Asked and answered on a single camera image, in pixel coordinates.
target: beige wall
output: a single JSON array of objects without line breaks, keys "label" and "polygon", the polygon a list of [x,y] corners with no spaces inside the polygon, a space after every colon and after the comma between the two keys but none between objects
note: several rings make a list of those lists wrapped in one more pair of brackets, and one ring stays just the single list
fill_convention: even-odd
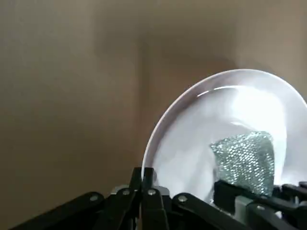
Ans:
[{"label": "beige wall", "polygon": [[0,228],[128,182],[162,112],[210,74],[268,70],[307,97],[306,9],[304,0],[2,0]]}]

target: screw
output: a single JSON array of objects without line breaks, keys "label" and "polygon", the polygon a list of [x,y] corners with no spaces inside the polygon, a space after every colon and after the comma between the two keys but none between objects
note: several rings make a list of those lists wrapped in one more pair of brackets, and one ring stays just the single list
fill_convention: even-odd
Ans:
[{"label": "screw", "polygon": [[262,207],[262,206],[257,206],[257,209],[259,209],[259,210],[264,210],[264,207]]},{"label": "screw", "polygon": [[128,189],[126,189],[126,190],[123,191],[123,195],[126,196],[126,195],[129,195],[129,194],[130,194],[130,191],[129,191]]},{"label": "screw", "polygon": [[98,200],[98,196],[97,195],[93,195],[93,196],[91,196],[90,197],[90,201],[96,201],[96,200]]},{"label": "screw", "polygon": [[148,195],[152,196],[152,195],[155,194],[155,190],[149,189],[147,193],[148,193]]},{"label": "screw", "polygon": [[179,200],[180,202],[186,202],[186,201],[187,201],[187,197],[186,197],[185,195],[180,195],[180,196],[178,197],[178,200]]}]

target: brown backdrop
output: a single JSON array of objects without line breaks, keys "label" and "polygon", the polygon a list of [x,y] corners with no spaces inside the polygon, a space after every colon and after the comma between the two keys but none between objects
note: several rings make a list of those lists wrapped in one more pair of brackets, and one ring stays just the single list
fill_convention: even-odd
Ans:
[{"label": "brown backdrop", "polygon": [[222,70],[307,96],[304,0],[0,1],[0,228],[142,161],[159,116]]}]

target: white plate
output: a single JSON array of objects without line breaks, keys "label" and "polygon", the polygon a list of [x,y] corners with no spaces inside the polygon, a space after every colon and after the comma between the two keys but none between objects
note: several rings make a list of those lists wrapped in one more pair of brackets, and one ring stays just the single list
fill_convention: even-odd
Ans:
[{"label": "white plate", "polygon": [[148,141],[142,167],[171,196],[208,201],[215,181],[209,145],[251,130],[273,137],[275,184],[307,180],[307,106],[287,82],[267,72],[235,69],[206,78],[180,95]]}]

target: bolt head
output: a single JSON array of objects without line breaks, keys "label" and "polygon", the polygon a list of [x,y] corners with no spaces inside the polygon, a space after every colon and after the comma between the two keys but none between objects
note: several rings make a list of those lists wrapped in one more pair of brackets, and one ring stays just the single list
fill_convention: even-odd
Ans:
[{"label": "bolt head", "polygon": [[152,196],[152,195],[155,194],[155,190],[154,189],[149,189],[147,193],[148,193],[148,195]]},{"label": "bolt head", "polygon": [[185,195],[180,195],[180,196],[178,197],[178,200],[179,200],[180,202],[186,202],[186,201],[187,201],[187,197],[186,197]]}]

